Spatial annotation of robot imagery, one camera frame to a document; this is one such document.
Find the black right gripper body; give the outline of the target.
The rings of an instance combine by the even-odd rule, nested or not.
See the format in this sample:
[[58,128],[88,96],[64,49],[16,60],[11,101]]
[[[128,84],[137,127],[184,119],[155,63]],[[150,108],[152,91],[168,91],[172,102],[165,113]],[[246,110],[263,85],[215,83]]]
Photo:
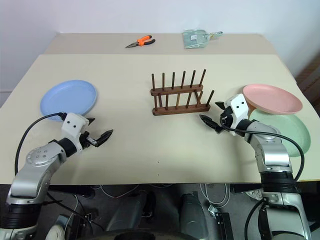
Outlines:
[[222,123],[221,126],[218,126],[216,129],[216,133],[220,134],[222,131],[226,130],[223,126],[232,128],[233,124],[233,110],[230,106],[219,106],[220,109],[222,109],[222,113],[220,115],[220,122]]

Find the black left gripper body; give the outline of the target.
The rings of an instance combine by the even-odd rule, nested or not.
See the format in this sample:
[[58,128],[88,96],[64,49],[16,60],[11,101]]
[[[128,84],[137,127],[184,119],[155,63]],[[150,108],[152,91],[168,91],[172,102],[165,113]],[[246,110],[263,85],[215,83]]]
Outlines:
[[84,133],[80,134],[79,142],[83,150],[90,146],[97,147],[98,145],[98,142],[92,137],[90,137],[90,133],[88,131],[85,131]]

